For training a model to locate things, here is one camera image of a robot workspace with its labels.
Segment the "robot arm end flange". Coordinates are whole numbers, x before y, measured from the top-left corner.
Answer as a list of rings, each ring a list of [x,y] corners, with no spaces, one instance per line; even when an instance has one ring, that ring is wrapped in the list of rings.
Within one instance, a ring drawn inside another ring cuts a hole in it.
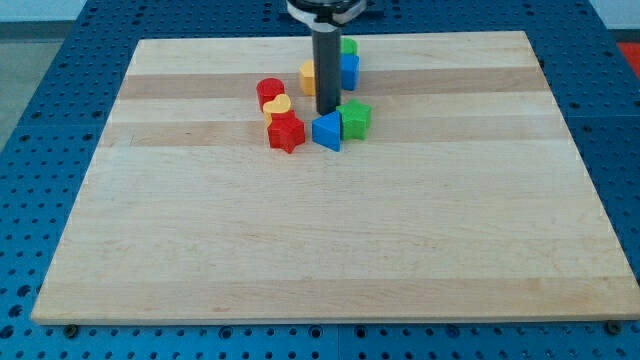
[[[367,8],[366,0],[287,0],[286,9],[296,20],[309,26],[330,24],[343,26]]]

